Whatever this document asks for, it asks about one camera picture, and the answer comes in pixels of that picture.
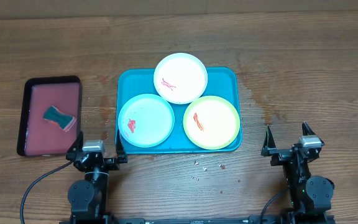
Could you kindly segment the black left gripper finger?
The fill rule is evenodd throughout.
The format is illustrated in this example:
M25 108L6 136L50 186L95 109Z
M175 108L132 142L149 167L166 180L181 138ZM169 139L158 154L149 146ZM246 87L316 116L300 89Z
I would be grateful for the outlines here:
M80 131L76 137L75 142L70 146L68 153L74 153L82 150L83 147L83 132Z
M119 130L117 130L116 133L116 154L118 159L127 159L127 154L122 145L122 136Z

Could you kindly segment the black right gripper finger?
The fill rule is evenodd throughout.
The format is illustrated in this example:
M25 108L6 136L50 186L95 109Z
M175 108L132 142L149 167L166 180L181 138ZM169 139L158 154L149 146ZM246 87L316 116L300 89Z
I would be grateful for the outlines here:
M302 123L302 132L304 136L315 135L314 131L310 128L306 121Z
M265 139L262 146L261 155L262 156L271 156L276 151L275 141L270 130L270 126L266 125L265 130Z

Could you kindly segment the green and orange sponge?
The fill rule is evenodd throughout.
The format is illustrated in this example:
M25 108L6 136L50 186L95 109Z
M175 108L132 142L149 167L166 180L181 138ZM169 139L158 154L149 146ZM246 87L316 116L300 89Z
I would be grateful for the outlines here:
M43 119L56 124L64 132L67 132L75 124L76 118L69 114L62 113L57 107L50 106L44 113Z

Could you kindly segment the light blue plate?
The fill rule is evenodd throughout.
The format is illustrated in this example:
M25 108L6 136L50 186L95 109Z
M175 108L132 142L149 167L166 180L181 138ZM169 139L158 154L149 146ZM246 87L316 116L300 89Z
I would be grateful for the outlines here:
M171 105L161 96L141 94L121 108L117 125L123 138L133 146L154 147L171 134L175 116Z

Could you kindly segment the white plate with red streaks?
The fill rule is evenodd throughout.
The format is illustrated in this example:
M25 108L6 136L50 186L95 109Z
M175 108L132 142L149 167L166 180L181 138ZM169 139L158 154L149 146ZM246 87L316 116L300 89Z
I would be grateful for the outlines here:
M198 99L208 84L208 73L197 57L175 53L163 58L154 71L157 93L170 103L184 105Z

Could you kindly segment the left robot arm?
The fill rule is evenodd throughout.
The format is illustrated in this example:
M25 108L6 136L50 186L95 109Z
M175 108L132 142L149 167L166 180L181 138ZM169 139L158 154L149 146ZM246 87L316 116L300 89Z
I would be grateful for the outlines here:
M127 154L120 141L117 142L116 156L104 156L102 140L84 141L79 132L75 142L66 154L66 159L80 172L83 180L74 182L68 189L71 204L70 223L118 223L117 218L107 211L109 172L119 170L127 163Z

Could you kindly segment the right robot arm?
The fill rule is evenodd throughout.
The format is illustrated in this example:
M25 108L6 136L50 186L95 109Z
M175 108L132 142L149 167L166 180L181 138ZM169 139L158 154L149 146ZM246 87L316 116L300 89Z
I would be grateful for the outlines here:
M302 124L303 135L289 149L277 149L270 126L266 126L261 155L270 157L271 166L283 167L287 188L272 197L259 216L260 223L333 224L334 216L327 215L334 195L333 181L320 175L311 175L309 163L319 158L324 141L309 125ZM281 211L275 218L265 218L265 212L277 198L289 193L291 208Z

